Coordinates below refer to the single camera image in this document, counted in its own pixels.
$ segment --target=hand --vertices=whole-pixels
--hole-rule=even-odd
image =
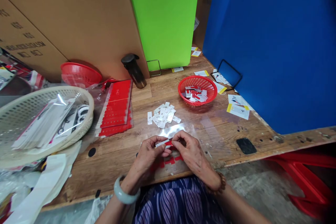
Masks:
[[[184,147],[179,140],[184,139],[187,146]],[[189,169],[212,190],[218,190],[221,186],[221,178],[211,167],[205,157],[199,141],[186,133],[179,131],[171,140],[174,147],[181,153]]]
[[[158,156],[167,157],[171,154],[171,150],[166,149],[163,144],[155,148],[157,142],[162,142],[168,138],[163,136],[152,136],[144,140],[141,144],[138,156],[136,157],[130,171],[124,180],[129,180],[131,177],[133,182],[138,182],[143,179]]]

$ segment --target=blue panel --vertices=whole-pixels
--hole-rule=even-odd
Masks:
[[[278,133],[336,125],[336,0],[212,0],[203,53]],[[222,64],[231,83],[238,75]]]

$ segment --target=brown cardboard box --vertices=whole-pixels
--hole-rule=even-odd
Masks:
[[[52,82],[68,60],[8,0],[0,0],[0,47]]]
[[[131,0],[10,1],[70,61],[86,61],[105,78],[129,79],[120,60],[134,53],[149,78]]]
[[[194,31],[193,42],[201,49],[203,49],[205,32],[207,30],[210,6],[211,0],[197,0],[196,17],[200,24]]]

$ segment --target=black thermos bottle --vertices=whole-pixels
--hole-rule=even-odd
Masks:
[[[139,59],[138,55],[127,54],[121,59],[121,62],[124,64],[124,67],[130,74],[132,80],[134,81],[137,88],[144,88],[147,85],[144,75],[142,74],[140,67],[137,64]]]

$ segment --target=green board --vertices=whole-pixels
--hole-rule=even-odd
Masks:
[[[132,0],[146,60],[162,69],[189,64],[197,0]],[[148,64],[158,70],[158,62]]]

